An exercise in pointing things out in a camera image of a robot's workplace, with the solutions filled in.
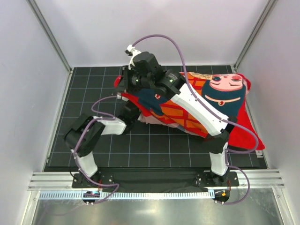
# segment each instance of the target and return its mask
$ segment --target red fabric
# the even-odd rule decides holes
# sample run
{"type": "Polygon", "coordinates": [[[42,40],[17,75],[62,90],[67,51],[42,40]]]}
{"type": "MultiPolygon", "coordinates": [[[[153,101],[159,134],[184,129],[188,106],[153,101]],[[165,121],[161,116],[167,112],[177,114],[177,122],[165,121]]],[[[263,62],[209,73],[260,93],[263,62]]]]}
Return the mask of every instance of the red fabric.
{"type": "MultiPolygon", "coordinates": [[[[244,77],[244,75],[242,74],[239,74],[241,75],[247,82],[247,88],[248,90],[250,90],[250,87],[251,87],[251,82],[244,77]]],[[[195,83],[195,80],[194,79],[190,79],[190,82],[191,84],[194,86],[194,88],[200,88],[200,87],[197,87],[195,86],[196,83],[195,83]]],[[[130,95],[128,93],[121,93],[122,96],[128,98],[131,102],[133,102],[137,107],[139,107],[139,109],[141,110],[141,112],[143,113],[144,116],[155,116],[155,114],[153,112],[150,112],[148,111],[146,108],[144,108],[142,105],[140,105],[138,103],[138,98],[133,96],[133,95],[130,95]]],[[[165,103],[165,104],[161,104],[162,107],[166,106],[168,108],[174,108],[176,110],[182,110],[183,112],[186,112],[186,113],[183,113],[182,116],[179,117],[179,119],[184,119],[184,127],[187,131],[190,131],[190,132],[193,132],[201,137],[206,137],[207,135],[207,131],[204,129],[204,127],[197,121],[197,120],[194,120],[193,118],[190,118],[187,113],[187,111],[185,111],[184,109],[182,109],[180,106],[178,105],[170,105],[169,102],[165,103]],[[190,121],[192,122],[195,126],[194,127],[186,127],[186,123],[190,121]]],[[[258,135],[255,133],[252,125],[251,125],[251,122],[250,122],[250,119],[248,117],[248,114],[247,114],[247,111],[246,111],[246,101],[244,100],[243,102],[243,105],[242,107],[240,108],[239,110],[239,114],[238,114],[238,124],[248,128],[249,130],[251,130],[258,138],[259,140],[259,144],[258,144],[258,147],[257,147],[257,150],[263,150],[265,149],[265,146],[263,144],[263,142],[261,141],[261,139],[258,137],[258,135]]],[[[176,123],[176,116],[172,116],[172,118],[170,118],[170,116],[155,116],[157,117],[157,119],[159,119],[160,121],[162,121],[163,123],[165,124],[172,124],[172,123],[176,123]]],[[[239,128],[239,127],[235,127],[233,129],[233,131],[231,132],[230,134],[230,138],[229,138],[229,142],[228,142],[229,145],[231,146],[234,146],[234,147],[238,147],[238,148],[244,148],[244,149],[252,149],[255,145],[255,139],[253,138],[253,136],[251,134],[249,134],[247,131],[239,128]]]]}

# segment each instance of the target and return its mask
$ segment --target reflective floor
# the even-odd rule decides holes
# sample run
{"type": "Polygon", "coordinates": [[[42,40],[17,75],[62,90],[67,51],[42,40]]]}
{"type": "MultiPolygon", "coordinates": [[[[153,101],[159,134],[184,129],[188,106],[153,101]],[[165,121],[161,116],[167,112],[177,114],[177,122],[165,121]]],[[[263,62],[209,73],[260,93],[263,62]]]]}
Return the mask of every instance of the reflective floor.
{"type": "MultiPolygon", "coordinates": [[[[245,192],[231,190],[230,201],[242,198],[245,192]]],[[[215,204],[211,199],[107,201],[94,206],[82,204],[77,200],[40,200],[33,224],[283,225],[272,189],[251,189],[243,202],[228,206],[215,204]]]]}

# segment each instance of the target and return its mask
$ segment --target black tiled surface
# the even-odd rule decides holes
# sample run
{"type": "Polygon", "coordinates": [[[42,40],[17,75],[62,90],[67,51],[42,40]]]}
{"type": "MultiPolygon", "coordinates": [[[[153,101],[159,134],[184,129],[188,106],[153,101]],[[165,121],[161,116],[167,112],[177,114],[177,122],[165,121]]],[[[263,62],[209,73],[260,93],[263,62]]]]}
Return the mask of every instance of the black tiled surface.
{"type": "MultiPolygon", "coordinates": [[[[183,71],[181,66],[166,67],[183,71]]],[[[63,141],[63,133],[81,114],[95,115],[93,103],[115,95],[113,82],[121,67],[76,68],[60,117],[57,134],[47,166],[75,166],[63,141]]],[[[217,74],[231,73],[230,66],[187,66],[187,71],[217,74]]],[[[98,111],[118,114],[124,102],[114,98],[95,106],[98,111]]],[[[203,138],[188,135],[179,129],[137,122],[128,135],[101,136],[94,148],[94,159],[100,167],[209,167],[209,153],[201,148],[203,138]]],[[[259,166],[256,154],[230,154],[236,166],[259,166]]]]}

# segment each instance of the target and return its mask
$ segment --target cartoon eye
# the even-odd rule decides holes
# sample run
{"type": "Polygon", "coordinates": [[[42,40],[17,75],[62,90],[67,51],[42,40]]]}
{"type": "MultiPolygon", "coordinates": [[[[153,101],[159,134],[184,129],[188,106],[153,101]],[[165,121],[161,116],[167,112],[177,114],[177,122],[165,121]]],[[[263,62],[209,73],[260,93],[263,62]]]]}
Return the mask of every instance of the cartoon eye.
{"type": "Polygon", "coordinates": [[[220,80],[221,80],[221,77],[216,76],[216,77],[213,78],[213,80],[214,80],[214,81],[220,81],[220,80]]]}

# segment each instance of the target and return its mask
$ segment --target colorful blanket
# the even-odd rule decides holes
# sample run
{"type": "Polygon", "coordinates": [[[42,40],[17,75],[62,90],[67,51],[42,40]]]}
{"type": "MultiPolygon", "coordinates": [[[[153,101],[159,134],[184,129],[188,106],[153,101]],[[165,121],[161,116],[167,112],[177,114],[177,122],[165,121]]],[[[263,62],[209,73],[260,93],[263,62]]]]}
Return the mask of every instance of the colorful blanket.
{"type": "MultiPolygon", "coordinates": [[[[212,106],[227,116],[236,116],[240,125],[255,133],[245,109],[245,96],[250,91],[251,83],[244,75],[205,75],[193,72],[187,75],[194,89],[212,106]]],[[[208,134],[205,127],[185,109],[155,94],[151,89],[143,89],[134,95],[127,93],[121,95],[139,107],[142,112],[142,122],[167,125],[201,137],[206,137],[208,134]]],[[[265,146],[259,137],[258,139],[257,149],[263,150],[265,146]]],[[[229,145],[251,149],[254,144],[255,140],[248,132],[238,127],[231,132],[229,145]]]]}

